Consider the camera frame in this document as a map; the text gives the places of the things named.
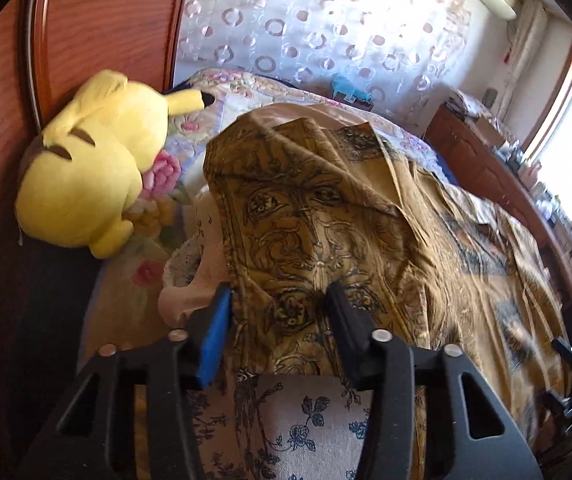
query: pink fabric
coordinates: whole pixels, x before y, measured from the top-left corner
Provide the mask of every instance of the pink fabric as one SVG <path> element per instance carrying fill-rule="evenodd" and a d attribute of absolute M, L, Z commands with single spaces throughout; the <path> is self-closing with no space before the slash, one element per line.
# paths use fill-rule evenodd
<path fill-rule="evenodd" d="M 179 160 L 162 150 L 157 155 L 152 168 L 141 176 L 143 190 L 139 198 L 150 200 L 154 196 L 168 194 L 175 188 L 180 176 Z"/>

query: screw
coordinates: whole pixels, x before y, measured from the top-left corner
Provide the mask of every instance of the screw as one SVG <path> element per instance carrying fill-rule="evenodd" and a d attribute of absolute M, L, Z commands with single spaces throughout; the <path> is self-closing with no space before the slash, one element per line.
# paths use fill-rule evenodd
<path fill-rule="evenodd" d="M 112 343 L 108 343 L 106 345 L 100 346 L 98 352 L 102 357 L 110 357 L 111 355 L 117 353 L 117 347 Z"/>
<path fill-rule="evenodd" d="M 181 328 L 170 330 L 170 332 L 168 332 L 168 339 L 170 339 L 170 341 L 174 341 L 175 343 L 178 343 L 179 341 L 185 341 L 187 338 L 188 332 L 182 330 Z"/>
<path fill-rule="evenodd" d="M 370 337 L 380 343 L 387 343 L 393 338 L 393 335 L 388 330 L 384 330 L 383 328 L 378 328 L 377 330 L 372 331 Z"/>
<path fill-rule="evenodd" d="M 460 357 L 464 352 L 457 345 L 446 345 L 444 347 L 444 353 L 450 357 Z"/>

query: brown blanket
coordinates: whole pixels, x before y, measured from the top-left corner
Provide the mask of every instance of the brown blanket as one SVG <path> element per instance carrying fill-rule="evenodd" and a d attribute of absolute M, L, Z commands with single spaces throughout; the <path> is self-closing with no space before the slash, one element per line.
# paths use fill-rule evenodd
<path fill-rule="evenodd" d="M 235 368 L 339 375 L 320 299 L 342 280 L 378 327 L 423 348 L 460 345 L 532 441 L 536 393 L 561 393 L 567 378 L 550 347 L 564 335 L 559 303 L 519 222 L 368 124 L 271 129 L 251 112 L 210 141 L 204 174 L 236 290 Z M 418 478 L 424 424 L 420 402 Z"/>

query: circle patterned wallpaper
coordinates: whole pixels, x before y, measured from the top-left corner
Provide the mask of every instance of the circle patterned wallpaper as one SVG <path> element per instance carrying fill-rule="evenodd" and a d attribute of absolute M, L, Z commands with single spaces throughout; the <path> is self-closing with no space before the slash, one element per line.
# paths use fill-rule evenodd
<path fill-rule="evenodd" d="M 333 75 L 370 92 L 373 111 L 416 123 L 466 46 L 467 0 L 185 0 L 176 81 L 238 68 L 329 95 Z"/>

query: pikachu plush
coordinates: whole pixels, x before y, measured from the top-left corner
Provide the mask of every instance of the pikachu plush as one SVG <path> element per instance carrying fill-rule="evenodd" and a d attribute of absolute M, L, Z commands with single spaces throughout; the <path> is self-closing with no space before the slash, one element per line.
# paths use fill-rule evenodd
<path fill-rule="evenodd" d="M 103 70 L 79 89 L 26 152 L 15 202 L 27 235 L 109 258 L 133 224 L 122 218 L 142 190 L 141 173 L 163 148 L 168 115 L 214 102 L 195 89 L 161 95 Z"/>

